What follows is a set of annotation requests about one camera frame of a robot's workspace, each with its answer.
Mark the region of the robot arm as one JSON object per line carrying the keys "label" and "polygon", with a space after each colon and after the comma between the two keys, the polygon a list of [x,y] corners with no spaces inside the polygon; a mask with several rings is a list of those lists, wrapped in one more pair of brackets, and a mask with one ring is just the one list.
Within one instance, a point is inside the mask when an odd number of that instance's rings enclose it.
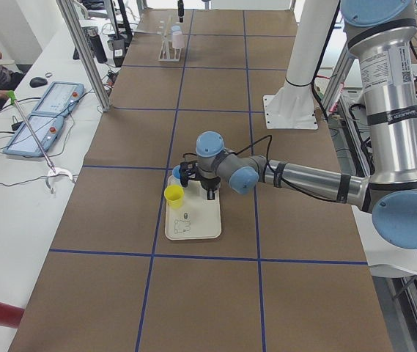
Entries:
{"label": "robot arm", "polygon": [[384,240],[417,249],[417,102],[409,48],[417,23],[411,1],[307,1],[284,85],[265,97],[266,125],[312,127],[314,77],[338,15],[344,19],[345,51],[360,67],[373,174],[353,177],[267,156],[240,158],[214,131],[196,141],[197,174],[224,180],[240,194],[263,182],[354,205],[371,213]]}

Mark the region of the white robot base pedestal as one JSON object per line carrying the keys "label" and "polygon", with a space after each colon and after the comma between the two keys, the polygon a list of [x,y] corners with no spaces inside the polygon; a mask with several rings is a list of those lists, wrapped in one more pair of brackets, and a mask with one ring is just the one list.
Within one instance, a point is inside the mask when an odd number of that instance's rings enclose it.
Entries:
{"label": "white robot base pedestal", "polygon": [[263,97],[268,129],[317,129],[313,80],[338,11],[339,0],[304,3],[284,85]]}

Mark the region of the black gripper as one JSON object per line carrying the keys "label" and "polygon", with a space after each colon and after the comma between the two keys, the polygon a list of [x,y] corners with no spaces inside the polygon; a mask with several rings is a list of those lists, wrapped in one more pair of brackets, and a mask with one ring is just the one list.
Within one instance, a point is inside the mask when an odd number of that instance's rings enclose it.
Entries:
{"label": "black gripper", "polygon": [[177,1],[177,6],[179,7],[178,8],[178,17],[179,17],[179,22],[183,22],[184,21],[184,9],[183,9],[183,7],[184,7],[184,2],[183,2],[183,0],[178,0]]}
{"label": "black gripper", "polygon": [[207,200],[215,200],[215,192],[220,188],[221,179],[215,174],[199,174],[199,181],[204,190],[207,190]]}

